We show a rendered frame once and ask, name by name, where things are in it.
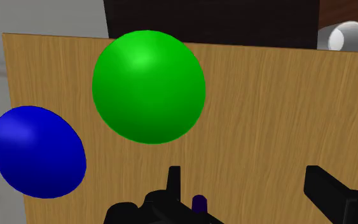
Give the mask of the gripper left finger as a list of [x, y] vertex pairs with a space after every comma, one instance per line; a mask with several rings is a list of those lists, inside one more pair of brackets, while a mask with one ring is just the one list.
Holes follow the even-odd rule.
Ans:
[[181, 203], [181, 168], [169, 167], [166, 189], [149, 192], [142, 206], [112, 205], [103, 224], [198, 224], [198, 216]]

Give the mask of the small dark purple cylinder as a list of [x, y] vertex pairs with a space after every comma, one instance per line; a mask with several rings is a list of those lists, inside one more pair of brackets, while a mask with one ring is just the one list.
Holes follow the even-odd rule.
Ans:
[[195, 195], [192, 198], [191, 210], [194, 213], [207, 213], [207, 199], [203, 195]]

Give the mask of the blue ball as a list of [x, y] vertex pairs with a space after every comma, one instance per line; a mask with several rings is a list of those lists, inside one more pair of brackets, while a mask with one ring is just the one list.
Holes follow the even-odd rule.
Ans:
[[0, 116], [0, 173], [14, 189], [54, 199], [75, 190], [85, 172], [81, 139], [59, 115], [20, 106]]

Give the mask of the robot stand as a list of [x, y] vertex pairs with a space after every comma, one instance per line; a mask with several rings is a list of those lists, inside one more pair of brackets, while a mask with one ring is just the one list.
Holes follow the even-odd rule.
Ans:
[[103, 0], [110, 38], [137, 30], [183, 42], [315, 49], [320, 0]]

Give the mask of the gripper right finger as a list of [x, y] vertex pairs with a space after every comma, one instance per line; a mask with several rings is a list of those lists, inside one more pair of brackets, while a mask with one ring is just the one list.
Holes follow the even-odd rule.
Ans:
[[306, 167], [304, 193], [332, 224], [358, 224], [358, 190], [318, 165]]

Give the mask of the white cup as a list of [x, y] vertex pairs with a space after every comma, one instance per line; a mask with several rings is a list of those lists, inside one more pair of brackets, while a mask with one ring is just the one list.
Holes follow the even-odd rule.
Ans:
[[358, 52], [358, 22], [346, 21], [318, 31], [318, 50]]

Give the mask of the green ball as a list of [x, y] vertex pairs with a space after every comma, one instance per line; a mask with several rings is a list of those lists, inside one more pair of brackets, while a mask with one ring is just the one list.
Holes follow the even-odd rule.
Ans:
[[198, 59], [178, 39], [134, 31], [99, 55], [92, 96], [100, 117], [117, 134], [162, 144], [196, 124], [205, 104], [205, 78]]

